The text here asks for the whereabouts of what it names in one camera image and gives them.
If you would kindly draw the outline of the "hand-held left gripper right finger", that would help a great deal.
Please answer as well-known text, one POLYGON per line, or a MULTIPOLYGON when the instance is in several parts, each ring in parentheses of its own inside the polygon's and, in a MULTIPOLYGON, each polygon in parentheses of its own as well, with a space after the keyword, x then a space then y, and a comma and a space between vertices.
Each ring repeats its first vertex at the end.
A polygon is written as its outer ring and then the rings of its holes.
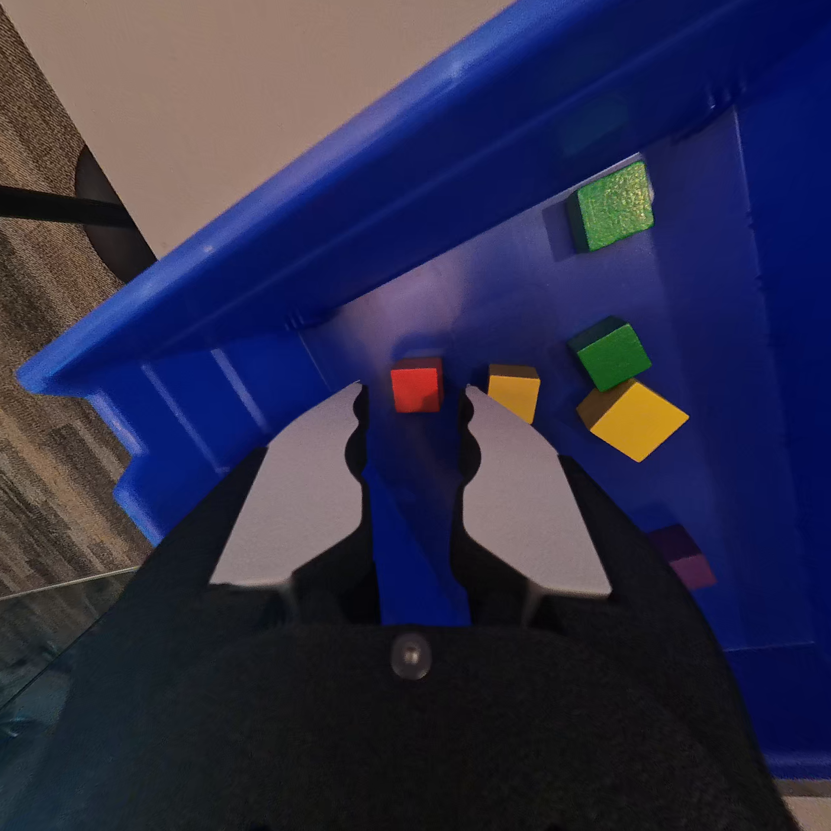
POLYGON ((608 597, 612 587, 560 456, 535 428, 468 385, 460 398, 461 486, 451 569, 486 592, 608 597))

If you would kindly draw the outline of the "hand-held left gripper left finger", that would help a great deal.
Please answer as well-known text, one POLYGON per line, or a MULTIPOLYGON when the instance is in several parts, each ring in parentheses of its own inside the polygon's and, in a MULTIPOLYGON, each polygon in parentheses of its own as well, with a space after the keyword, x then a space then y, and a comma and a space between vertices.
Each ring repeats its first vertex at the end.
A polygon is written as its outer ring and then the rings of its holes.
POLYGON ((211 585, 350 590, 373 570, 367 466, 369 395, 355 381, 267 446, 211 585))

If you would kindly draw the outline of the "yellow wooden cube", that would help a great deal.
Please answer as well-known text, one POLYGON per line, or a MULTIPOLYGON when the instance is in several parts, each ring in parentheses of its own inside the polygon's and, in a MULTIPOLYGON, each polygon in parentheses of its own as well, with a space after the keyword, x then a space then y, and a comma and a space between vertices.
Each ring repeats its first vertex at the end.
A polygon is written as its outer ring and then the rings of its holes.
POLYGON ((576 413, 589 432, 638 463, 690 417, 636 378, 609 390, 593 389, 576 413))
POLYGON ((487 395, 530 425, 535 420, 540 386, 534 367, 489 364, 487 395))

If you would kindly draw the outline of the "red wooden cube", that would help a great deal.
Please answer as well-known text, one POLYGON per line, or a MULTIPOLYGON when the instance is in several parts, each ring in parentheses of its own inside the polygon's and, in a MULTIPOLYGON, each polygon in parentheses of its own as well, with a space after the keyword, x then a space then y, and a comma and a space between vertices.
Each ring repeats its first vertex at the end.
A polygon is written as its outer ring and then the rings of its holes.
POLYGON ((440 357, 401 358, 390 369, 394 410, 398 414, 438 413, 444 400, 440 357))

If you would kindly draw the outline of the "purple wooden cube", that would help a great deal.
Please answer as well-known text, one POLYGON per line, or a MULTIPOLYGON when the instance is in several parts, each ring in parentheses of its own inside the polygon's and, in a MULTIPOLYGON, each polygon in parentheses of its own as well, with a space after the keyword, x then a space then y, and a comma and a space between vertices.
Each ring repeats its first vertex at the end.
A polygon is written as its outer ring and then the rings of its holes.
POLYGON ((695 591, 717 584, 709 561, 682 525, 654 529, 647 537, 687 589, 695 591))

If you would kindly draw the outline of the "blue plastic bin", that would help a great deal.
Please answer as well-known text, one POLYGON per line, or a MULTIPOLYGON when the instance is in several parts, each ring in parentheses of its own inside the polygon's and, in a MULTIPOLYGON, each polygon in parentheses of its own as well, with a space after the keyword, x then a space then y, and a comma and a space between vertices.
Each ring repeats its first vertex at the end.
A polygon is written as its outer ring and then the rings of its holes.
POLYGON ((369 388, 382 618, 468 621, 448 563, 458 394, 535 367, 535 427, 694 593, 772 774, 829 778, 829 2, 517 2, 203 226, 17 372, 128 450, 158 544, 255 447, 369 388), (652 229, 594 253, 566 199, 646 162, 652 229), (576 408, 567 340, 616 316, 690 417, 638 463, 576 408), (438 413, 390 369, 440 357, 438 413))

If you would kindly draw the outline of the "green wooden cube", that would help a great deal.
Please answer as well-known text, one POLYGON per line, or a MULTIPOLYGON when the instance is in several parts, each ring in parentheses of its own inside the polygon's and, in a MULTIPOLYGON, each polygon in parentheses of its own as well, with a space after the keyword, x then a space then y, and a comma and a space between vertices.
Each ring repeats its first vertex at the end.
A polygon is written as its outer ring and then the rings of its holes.
POLYGON ((565 202, 576 251, 594 253, 652 229, 652 201, 651 180, 643 160, 577 188, 565 202))
POLYGON ((635 378, 652 366, 632 325, 616 316, 604 317, 572 336, 567 340, 567 348, 601 392, 635 378))

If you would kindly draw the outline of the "black table leg base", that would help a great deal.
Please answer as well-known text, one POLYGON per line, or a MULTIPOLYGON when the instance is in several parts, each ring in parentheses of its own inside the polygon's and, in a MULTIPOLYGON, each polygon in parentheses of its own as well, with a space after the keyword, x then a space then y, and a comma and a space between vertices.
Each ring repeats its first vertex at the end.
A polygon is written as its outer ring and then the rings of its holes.
MULTIPOLYGON (((74 187, 78 198, 124 207, 87 145, 82 146, 77 158, 74 187)), ((130 283, 157 261, 136 227, 85 225, 83 228, 100 260, 122 284, 130 283)))

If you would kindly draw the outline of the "black stand leg bar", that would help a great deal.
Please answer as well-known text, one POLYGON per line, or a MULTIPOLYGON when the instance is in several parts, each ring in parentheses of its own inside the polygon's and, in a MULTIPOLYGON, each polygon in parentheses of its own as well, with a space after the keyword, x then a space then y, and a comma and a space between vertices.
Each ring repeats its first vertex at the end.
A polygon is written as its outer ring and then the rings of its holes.
POLYGON ((119 203, 1 186, 1 217, 136 230, 119 203))

